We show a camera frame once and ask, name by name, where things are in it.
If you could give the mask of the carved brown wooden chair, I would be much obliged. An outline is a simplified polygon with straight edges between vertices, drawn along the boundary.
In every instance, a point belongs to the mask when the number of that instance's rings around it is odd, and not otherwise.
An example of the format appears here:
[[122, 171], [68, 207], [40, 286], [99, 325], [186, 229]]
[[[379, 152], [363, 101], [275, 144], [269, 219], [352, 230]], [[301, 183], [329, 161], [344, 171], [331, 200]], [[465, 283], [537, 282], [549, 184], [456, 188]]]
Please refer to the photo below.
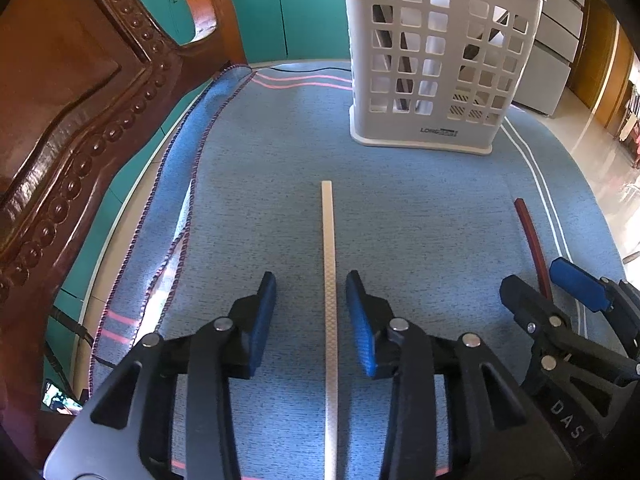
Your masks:
[[1, 447], [30, 466], [48, 318], [105, 192], [185, 94], [245, 62], [232, 1], [186, 3], [179, 44], [141, 0], [1, 0]]

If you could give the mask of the dark red chopstick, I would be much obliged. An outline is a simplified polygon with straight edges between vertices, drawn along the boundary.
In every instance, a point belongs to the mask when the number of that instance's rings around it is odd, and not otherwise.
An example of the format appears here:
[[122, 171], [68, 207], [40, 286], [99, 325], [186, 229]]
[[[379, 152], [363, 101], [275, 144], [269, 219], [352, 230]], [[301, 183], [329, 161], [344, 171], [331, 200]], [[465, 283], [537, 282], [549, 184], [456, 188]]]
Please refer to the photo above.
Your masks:
[[514, 200], [514, 207], [524, 230], [530, 253], [532, 254], [539, 291], [544, 298], [552, 301], [553, 294], [551, 281], [546, 260], [544, 260], [544, 252], [542, 251], [541, 244], [525, 200], [517, 198]]

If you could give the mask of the white plastic utensil basket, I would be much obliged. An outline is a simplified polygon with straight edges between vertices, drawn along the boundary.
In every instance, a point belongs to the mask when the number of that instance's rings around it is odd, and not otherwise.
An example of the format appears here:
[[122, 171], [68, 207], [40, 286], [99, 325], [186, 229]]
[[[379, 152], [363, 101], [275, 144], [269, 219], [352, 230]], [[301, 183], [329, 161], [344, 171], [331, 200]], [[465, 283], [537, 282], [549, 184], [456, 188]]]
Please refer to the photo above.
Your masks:
[[[345, 0], [350, 134], [364, 145], [488, 155], [532, 52], [544, 0]], [[390, 24], [373, 7], [393, 7]], [[383, 48], [376, 32], [389, 30]], [[396, 91], [396, 82], [406, 82]], [[409, 109], [398, 110], [400, 98]]]

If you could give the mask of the white patterned chopstick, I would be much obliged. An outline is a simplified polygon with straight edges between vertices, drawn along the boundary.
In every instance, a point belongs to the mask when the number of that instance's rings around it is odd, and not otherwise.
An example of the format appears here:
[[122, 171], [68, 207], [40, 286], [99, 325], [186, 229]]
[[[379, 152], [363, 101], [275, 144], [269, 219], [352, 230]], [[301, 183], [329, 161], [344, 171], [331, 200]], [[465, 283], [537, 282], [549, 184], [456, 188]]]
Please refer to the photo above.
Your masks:
[[324, 413], [323, 479], [337, 478], [338, 443], [338, 329], [335, 224], [332, 182], [321, 182], [324, 330], [326, 331], [326, 412]]

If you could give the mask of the teal lower kitchen cabinets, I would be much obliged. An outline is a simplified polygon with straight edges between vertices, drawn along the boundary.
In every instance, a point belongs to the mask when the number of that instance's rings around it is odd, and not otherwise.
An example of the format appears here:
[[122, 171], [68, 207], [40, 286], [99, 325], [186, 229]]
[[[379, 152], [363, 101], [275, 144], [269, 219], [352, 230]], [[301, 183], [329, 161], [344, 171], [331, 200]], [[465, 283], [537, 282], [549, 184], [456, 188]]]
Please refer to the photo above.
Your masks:
[[[141, 0], [178, 44], [195, 39], [186, 0]], [[345, 0], [232, 0], [247, 61], [346, 60]]]

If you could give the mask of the grey refrigerator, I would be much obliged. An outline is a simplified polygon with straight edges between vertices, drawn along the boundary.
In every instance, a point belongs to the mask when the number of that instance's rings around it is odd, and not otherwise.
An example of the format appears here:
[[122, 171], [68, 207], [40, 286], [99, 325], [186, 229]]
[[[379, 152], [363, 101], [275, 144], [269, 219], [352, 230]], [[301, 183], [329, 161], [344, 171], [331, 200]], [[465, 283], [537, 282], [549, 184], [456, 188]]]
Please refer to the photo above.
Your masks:
[[552, 116], [558, 106], [582, 33], [585, 0], [546, 0], [532, 53], [513, 101]]

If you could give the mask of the blue striped table cloth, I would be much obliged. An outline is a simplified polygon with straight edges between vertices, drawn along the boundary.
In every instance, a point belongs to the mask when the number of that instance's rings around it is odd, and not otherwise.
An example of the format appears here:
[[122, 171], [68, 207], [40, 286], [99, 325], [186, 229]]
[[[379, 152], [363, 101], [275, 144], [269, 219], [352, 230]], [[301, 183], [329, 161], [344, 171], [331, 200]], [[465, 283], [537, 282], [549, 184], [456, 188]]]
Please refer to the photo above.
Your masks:
[[370, 148], [349, 133], [349, 83], [341, 68], [237, 67], [209, 84], [178, 125], [96, 334], [92, 388], [143, 334], [193, 334], [273, 273], [262, 365], [230, 385], [247, 477], [323, 474], [323, 182], [337, 278], [357, 270], [370, 294], [429, 334], [477, 333], [516, 378], [530, 341], [499, 286], [511, 274], [533, 283], [536, 271], [514, 200], [547, 259], [625, 275], [587, 180], [535, 118], [511, 108], [487, 156]]

